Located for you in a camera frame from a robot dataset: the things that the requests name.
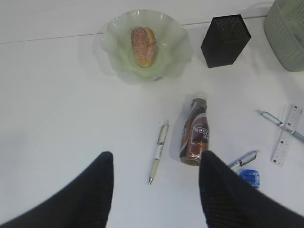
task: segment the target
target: white desk surface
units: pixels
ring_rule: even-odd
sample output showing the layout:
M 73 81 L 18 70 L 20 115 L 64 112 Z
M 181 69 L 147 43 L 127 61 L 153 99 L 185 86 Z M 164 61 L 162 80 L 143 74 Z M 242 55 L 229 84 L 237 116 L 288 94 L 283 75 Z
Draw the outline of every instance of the white desk surface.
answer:
M 190 95 L 197 91 L 208 95 L 210 149 L 226 163 L 260 149 L 247 166 L 260 172 L 260 190 L 304 215 L 304 145 L 293 140 L 284 166 L 271 163 L 279 130 L 255 112 L 282 117 L 289 103 L 304 107 L 304 73 L 280 65 L 263 21 L 247 19 L 248 45 L 233 65 L 213 69 L 200 50 L 209 24 L 186 26 L 194 56 L 182 76 L 138 85 L 102 72 L 108 64 L 99 46 L 103 35 L 0 45 L 0 223 L 43 202 L 100 152 L 111 151 L 108 228 L 207 227 L 198 167 L 178 158 Z M 148 186 L 166 119 L 167 141 Z
M 115 17 L 136 9 L 164 12 L 180 24 L 241 14 L 265 16 L 274 0 L 1 0 L 0 44 L 104 33 Z

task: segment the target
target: white pen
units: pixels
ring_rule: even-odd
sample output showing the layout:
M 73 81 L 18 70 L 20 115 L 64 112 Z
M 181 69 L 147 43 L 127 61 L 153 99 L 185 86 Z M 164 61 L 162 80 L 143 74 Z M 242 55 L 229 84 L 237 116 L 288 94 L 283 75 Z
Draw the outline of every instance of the white pen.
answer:
M 157 144 L 156 144 L 156 148 L 155 148 L 155 157 L 153 159 L 153 165 L 152 165 L 150 175 L 149 175 L 149 185 L 151 185 L 151 183 L 155 177 L 158 164 L 160 163 L 162 149 L 163 149 L 163 145 L 166 140 L 168 128 L 169 128 L 169 121 L 167 120 L 164 123 L 164 125 L 161 127 L 160 135 L 158 136 L 158 140 L 157 140 Z

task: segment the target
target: pen tip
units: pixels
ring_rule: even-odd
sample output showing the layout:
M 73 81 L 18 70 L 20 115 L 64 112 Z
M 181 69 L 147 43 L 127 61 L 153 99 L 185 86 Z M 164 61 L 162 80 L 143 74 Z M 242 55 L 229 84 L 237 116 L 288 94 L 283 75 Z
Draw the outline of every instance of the pen tip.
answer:
M 153 180 L 153 177 L 150 177 L 150 178 L 149 178 L 149 185 L 151 185 L 152 180 Z

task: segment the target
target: pen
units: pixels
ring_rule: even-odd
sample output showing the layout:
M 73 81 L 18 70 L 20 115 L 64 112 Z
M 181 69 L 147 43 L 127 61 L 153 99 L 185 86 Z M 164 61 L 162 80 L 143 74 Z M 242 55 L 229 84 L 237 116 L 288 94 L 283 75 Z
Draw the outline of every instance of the pen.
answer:
M 160 134 L 158 136 L 157 144 L 156 144 L 156 147 L 155 147 L 155 157 L 153 159 L 153 165 L 152 165 L 150 175 L 149 175 L 149 185 L 151 185 L 151 183 L 152 183 L 152 181 L 155 177 L 158 164 L 160 163 L 160 158 L 161 158 L 161 155 L 162 155 L 162 149 L 163 149 L 163 145 L 164 145 L 165 140 L 166 140 L 166 135 L 167 135 L 168 128 L 169 128 L 169 121 L 167 120 L 164 123 L 164 125 L 161 127 Z
M 234 162 L 230 163 L 228 166 L 231 169 L 235 169 L 237 167 L 242 167 L 246 164 L 248 164 L 249 162 L 253 161 L 255 158 L 257 158 L 257 153 L 260 150 L 255 150 L 255 151 L 250 151 L 248 153 L 246 153 L 245 155 L 243 155 L 242 157 L 236 159 Z
M 271 115 L 268 112 L 264 112 L 261 110 L 258 110 L 258 112 L 261 114 L 262 117 L 264 117 L 265 119 L 269 120 L 270 122 L 274 123 L 275 125 L 279 126 L 280 128 L 282 128 L 284 131 L 290 133 L 293 137 L 295 137 L 296 139 L 300 140 L 301 142 L 304 143 L 304 136 L 301 135 L 299 132 L 291 129 L 290 127 L 288 127 L 287 125 L 284 126 L 283 122 L 280 121 L 278 118 L 276 118 L 275 116 Z

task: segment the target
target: bottle cap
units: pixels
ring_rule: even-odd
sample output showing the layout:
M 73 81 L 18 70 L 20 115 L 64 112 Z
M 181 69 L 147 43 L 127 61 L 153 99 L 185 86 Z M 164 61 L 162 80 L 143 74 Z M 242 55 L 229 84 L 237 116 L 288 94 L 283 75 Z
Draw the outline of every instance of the bottle cap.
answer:
M 207 95 L 203 92 L 197 92 L 193 95 L 193 99 L 197 99 L 197 98 L 207 101 Z

